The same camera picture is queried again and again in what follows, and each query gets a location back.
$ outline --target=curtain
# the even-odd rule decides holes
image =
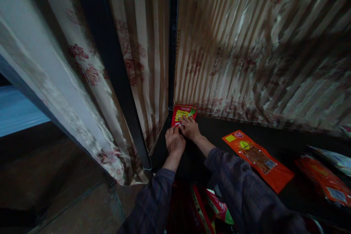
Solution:
[[[0,53],[11,67],[119,184],[147,182],[79,1],[0,2]],[[167,109],[168,0],[110,4],[151,150]]]
[[[175,101],[340,136],[351,125],[351,0],[179,0]]]

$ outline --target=beige curtain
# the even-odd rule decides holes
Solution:
[[[0,53],[119,184],[147,182],[78,0],[0,0]],[[149,150],[166,117],[168,0],[111,0]]]
[[[179,0],[175,101],[329,132],[351,123],[350,0]]]

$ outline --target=yellow label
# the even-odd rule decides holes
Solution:
[[[232,141],[235,140],[235,137],[234,137],[233,135],[229,135],[229,136],[226,137],[226,140],[227,140],[228,142],[232,142]]]
[[[240,141],[240,146],[241,146],[241,148],[243,148],[245,150],[250,149],[249,144],[245,141]]]

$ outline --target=hand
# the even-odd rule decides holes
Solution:
[[[185,149],[185,139],[179,134],[179,127],[172,126],[167,130],[166,146],[169,155],[182,156]]]
[[[180,125],[179,127],[186,138],[195,141],[197,138],[201,137],[199,125],[192,116],[189,116],[189,119],[186,117],[180,118],[180,122],[184,125]]]

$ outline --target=orange snack package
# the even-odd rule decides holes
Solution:
[[[271,157],[266,149],[255,143],[241,130],[228,134],[222,139],[242,159],[248,161],[277,194],[295,176],[294,172]]]
[[[180,105],[176,104],[173,108],[173,119],[172,119],[172,126],[180,125],[181,122],[179,121],[180,117],[189,117],[192,116],[194,119],[196,118],[197,110],[196,107],[191,105]]]
[[[337,206],[351,207],[351,191],[321,162],[305,154],[295,160],[295,163],[314,182],[317,191],[324,198]]]

